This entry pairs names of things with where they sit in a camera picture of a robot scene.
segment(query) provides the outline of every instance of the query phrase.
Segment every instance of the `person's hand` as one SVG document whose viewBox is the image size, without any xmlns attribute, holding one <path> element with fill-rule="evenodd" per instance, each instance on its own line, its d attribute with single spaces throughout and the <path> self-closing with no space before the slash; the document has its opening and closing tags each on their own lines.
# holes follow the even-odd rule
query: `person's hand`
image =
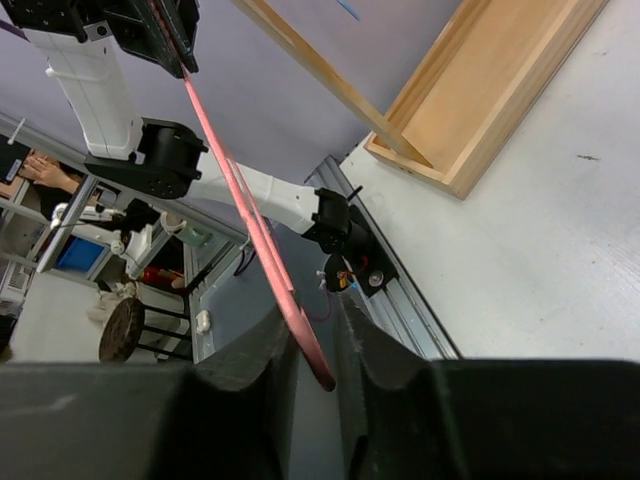
<svg viewBox="0 0 640 480">
<path fill-rule="evenodd" d="M 30 155 L 26 158 L 20 174 L 36 185 L 51 188 L 64 189 L 70 180 L 58 165 L 36 155 Z"/>
</svg>

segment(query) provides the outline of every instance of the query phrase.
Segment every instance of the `table surface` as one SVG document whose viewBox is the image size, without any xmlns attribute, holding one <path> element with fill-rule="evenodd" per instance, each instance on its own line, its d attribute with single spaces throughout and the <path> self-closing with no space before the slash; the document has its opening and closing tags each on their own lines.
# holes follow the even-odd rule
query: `table surface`
<svg viewBox="0 0 640 480">
<path fill-rule="evenodd" d="M 640 359 L 639 15 L 611 0 L 464 202 L 343 163 L 463 354 Z"/>
</svg>

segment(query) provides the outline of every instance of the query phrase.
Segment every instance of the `wooden box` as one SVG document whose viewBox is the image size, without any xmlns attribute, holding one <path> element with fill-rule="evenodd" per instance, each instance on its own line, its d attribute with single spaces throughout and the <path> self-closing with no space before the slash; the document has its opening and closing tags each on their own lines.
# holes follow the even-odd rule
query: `wooden box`
<svg viewBox="0 0 640 480">
<path fill-rule="evenodd" d="M 386 115 L 426 162 L 366 148 L 465 198 L 606 2 L 463 0 Z"/>
</svg>

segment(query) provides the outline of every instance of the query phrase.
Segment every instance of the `wooden plank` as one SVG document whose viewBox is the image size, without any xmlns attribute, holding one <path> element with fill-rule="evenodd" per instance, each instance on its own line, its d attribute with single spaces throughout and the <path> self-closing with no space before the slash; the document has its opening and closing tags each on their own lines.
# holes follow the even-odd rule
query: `wooden plank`
<svg viewBox="0 0 640 480">
<path fill-rule="evenodd" d="M 465 198 L 606 3 L 465 0 L 388 118 Z M 382 140 L 366 146 L 377 158 L 436 177 Z"/>
<path fill-rule="evenodd" d="M 407 141 L 398 127 L 392 125 L 357 89 L 343 79 L 264 0 L 231 0 L 231 2 L 376 132 L 387 145 L 407 158 L 431 166 L 416 147 Z"/>
</svg>

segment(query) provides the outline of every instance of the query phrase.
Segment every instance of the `stool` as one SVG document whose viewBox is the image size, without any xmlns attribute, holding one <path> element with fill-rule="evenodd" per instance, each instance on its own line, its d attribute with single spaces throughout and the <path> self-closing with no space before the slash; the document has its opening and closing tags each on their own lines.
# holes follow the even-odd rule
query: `stool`
<svg viewBox="0 0 640 480">
<path fill-rule="evenodd" d="M 181 355 L 140 343 L 140 337 L 145 330 L 191 342 L 189 335 L 182 335 L 180 333 L 145 325 L 145 312 L 147 310 L 174 318 L 189 320 L 188 315 L 145 305 L 137 298 L 125 298 L 113 310 L 102 332 L 100 346 L 98 347 L 98 358 L 100 362 L 125 362 L 133 355 L 136 348 L 164 354 L 168 357 L 180 358 L 187 361 L 192 360 L 192 358 L 187 355 Z"/>
</svg>

